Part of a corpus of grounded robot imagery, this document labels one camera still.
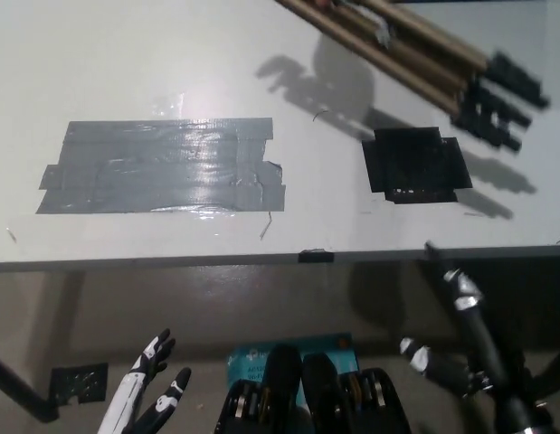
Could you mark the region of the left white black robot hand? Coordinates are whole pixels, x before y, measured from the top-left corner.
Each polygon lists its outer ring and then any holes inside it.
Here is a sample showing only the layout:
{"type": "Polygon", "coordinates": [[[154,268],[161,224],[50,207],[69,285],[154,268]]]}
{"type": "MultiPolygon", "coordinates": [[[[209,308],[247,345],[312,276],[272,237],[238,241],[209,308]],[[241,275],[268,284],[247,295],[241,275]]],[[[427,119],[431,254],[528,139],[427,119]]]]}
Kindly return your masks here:
{"type": "Polygon", "coordinates": [[[183,368],[167,389],[144,411],[140,405],[148,385],[167,366],[176,340],[165,329],[139,354],[122,378],[98,429],[99,434],[158,433],[173,415],[191,378],[192,370],[183,368]]]}

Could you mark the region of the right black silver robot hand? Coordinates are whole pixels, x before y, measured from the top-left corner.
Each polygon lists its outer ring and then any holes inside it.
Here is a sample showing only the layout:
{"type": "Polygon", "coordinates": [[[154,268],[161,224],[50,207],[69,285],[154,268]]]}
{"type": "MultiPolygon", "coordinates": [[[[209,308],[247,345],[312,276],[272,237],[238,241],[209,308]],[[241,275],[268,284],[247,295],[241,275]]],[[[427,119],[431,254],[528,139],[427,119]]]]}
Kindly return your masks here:
{"type": "Polygon", "coordinates": [[[431,242],[424,254],[440,279],[440,299],[450,301],[467,349],[468,363],[457,363],[405,337],[400,354],[412,368],[456,396],[466,398],[484,391],[493,401],[497,433],[555,433],[550,413],[537,405],[530,389],[524,359],[512,352],[485,313],[485,298],[476,283],[431,242]]]}

